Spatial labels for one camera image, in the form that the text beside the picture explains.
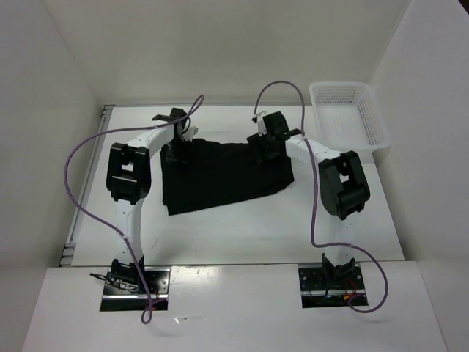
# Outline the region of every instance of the white surface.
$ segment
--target white surface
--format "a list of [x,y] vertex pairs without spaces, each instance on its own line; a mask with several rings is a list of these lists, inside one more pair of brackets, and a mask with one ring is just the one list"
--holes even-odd
[[378,162],[407,256],[419,263],[448,349],[469,346],[469,15],[409,8],[372,79],[393,143]]
[[309,93],[321,143],[339,150],[371,152],[389,147],[388,129],[368,84],[317,82]]
[[[173,268],[169,310],[144,326],[140,312],[99,312],[104,268],[49,269],[23,352],[34,351],[357,351],[444,352],[415,263],[383,263],[391,293],[383,308],[302,309],[296,265]],[[383,294],[362,265],[370,304]]]
[[[254,102],[368,81],[408,0],[44,0],[101,103]],[[265,101],[297,102],[272,89]]]
[[[300,126],[299,106],[263,106],[261,110],[282,111],[290,128]],[[145,126],[156,114],[169,114],[170,106],[115,108],[108,129]],[[246,143],[256,133],[251,122],[253,106],[203,106],[193,118],[198,138],[218,142]],[[314,135],[311,107],[307,109],[306,132]],[[115,222],[114,201],[106,189],[109,147],[126,142],[139,132],[107,135],[90,187],[86,208]],[[357,224],[355,244],[364,246],[379,260],[402,260],[388,205],[377,170],[368,155],[363,164],[371,199]],[[159,153],[151,161],[152,189],[142,209],[141,241],[147,265],[197,265],[243,263],[300,263],[321,260],[322,250],[310,242],[309,227],[313,199],[310,166],[293,162],[295,182],[273,196],[168,216],[162,204]],[[333,218],[322,207],[318,210],[317,240],[331,237]],[[110,265],[117,248],[113,230],[80,216],[75,228],[77,244],[73,265]],[[369,258],[358,254],[359,260]]]
[[[66,153],[99,123],[95,97],[40,0],[0,1],[0,350],[19,351],[73,206]],[[89,151],[77,157],[79,191]]]

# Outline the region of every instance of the white basket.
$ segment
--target white basket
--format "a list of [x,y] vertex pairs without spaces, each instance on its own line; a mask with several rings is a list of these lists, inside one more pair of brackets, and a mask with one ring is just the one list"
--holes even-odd
[[309,86],[320,142],[339,150],[376,150],[391,143],[372,88],[360,82]]

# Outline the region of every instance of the white wall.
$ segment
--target white wall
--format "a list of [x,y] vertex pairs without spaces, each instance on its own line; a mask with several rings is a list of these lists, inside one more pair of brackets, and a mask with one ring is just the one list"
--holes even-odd
[[[44,0],[104,103],[253,102],[366,81],[408,0]],[[265,100],[297,102],[290,89]]]
[[469,346],[469,15],[415,0],[372,77],[393,139],[378,171],[450,351]]
[[[100,114],[40,0],[0,1],[0,48],[0,350],[19,351],[73,214],[65,157]],[[73,168],[75,192],[89,152]]]

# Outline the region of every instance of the folded black cloth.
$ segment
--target folded black cloth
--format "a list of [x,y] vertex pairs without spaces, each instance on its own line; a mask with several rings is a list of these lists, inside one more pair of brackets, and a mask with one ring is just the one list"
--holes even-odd
[[249,144],[194,139],[188,167],[168,162],[161,154],[163,204],[169,215],[265,197],[294,181],[290,159],[258,164]]

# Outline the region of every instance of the black cloth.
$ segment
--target black cloth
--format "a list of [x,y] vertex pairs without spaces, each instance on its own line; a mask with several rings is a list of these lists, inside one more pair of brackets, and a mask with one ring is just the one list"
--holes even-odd
[[249,144],[194,139],[189,167],[170,163],[161,152],[163,204],[169,215],[265,197],[293,182],[291,161],[280,157],[258,164]]

